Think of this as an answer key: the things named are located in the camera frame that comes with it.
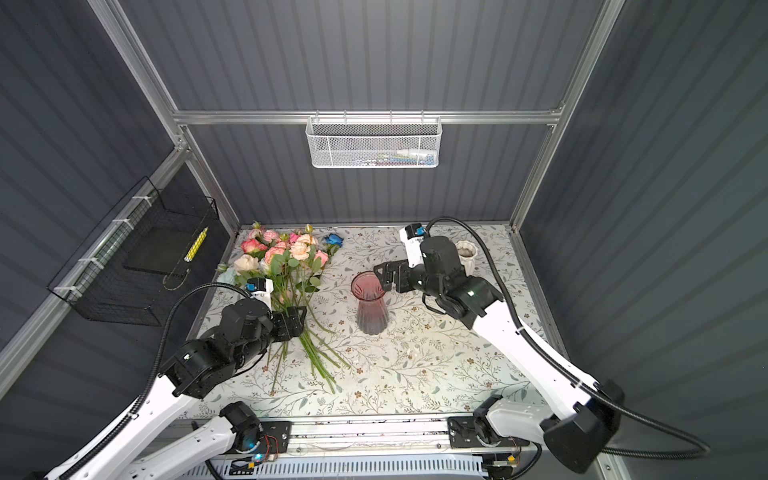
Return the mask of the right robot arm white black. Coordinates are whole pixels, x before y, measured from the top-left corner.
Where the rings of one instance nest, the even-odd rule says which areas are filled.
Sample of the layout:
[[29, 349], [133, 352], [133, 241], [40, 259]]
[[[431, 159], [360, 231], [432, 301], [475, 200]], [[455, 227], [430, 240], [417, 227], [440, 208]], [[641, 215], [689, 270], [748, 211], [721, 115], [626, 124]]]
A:
[[528, 407], [491, 395], [460, 428], [467, 442], [497, 446], [506, 440], [545, 447], [563, 466], [585, 472], [618, 431], [620, 418], [583, 387], [596, 380], [575, 367], [517, 317], [514, 305], [488, 280], [467, 274], [456, 245], [419, 224], [400, 231], [407, 257], [378, 264], [386, 291], [418, 291], [425, 307], [447, 315], [487, 340], [531, 382], [545, 406]]

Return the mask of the pink glass vase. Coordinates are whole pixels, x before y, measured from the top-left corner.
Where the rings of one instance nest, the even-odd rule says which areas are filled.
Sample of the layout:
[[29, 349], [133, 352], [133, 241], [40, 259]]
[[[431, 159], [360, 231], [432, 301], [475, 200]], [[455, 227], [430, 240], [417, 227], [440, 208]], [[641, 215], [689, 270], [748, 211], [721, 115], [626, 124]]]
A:
[[388, 326], [389, 314], [385, 291], [373, 271], [361, 272], [351, 282], [351, 291], [358, 301], [356, 320], [367, 335], [378, 335]]

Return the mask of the bunch of artificial flowers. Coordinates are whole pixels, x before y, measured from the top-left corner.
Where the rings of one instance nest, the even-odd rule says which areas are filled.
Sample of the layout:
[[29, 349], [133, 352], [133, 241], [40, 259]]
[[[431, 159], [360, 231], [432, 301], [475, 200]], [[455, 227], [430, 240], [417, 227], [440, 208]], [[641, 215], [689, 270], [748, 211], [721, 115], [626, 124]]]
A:
[[322, 274], [341, 248], [325, 243], [311, 225], [290, 232], [278, 232], [255, 222], [240, 244], [242, 254], [218, 267], [217, 280], [245, 289], [253, 277], [271, 279], [272, 306], [277, 312], [306, 306], [315, 314], [311, 300], [321, 290]]

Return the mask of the white ribbed ceramic vase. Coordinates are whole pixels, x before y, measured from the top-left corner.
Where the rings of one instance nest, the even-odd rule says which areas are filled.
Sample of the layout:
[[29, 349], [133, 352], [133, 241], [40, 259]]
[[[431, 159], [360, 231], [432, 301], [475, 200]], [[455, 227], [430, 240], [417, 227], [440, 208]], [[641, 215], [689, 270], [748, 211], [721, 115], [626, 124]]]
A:
[[470, 241], [460, 240], [456, 243], [456, 248], [460, 263], [464, 267], [465, 273], [467, 275], [472, 275], [476, 267], [478, 256], [477, 246]]

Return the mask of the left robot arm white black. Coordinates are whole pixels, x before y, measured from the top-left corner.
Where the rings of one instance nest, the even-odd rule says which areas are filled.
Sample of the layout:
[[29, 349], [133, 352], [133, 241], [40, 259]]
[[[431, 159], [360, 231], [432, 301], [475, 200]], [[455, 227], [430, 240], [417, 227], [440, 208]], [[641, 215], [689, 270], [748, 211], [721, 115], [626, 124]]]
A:
[[180, 413], [271, 345], [300, 336], [307, 308], [274, 312], [263, 298], [225, 307], [220, 323], [186, 342], [160, 366], [138, 398], [47, 479], [116, 479]]

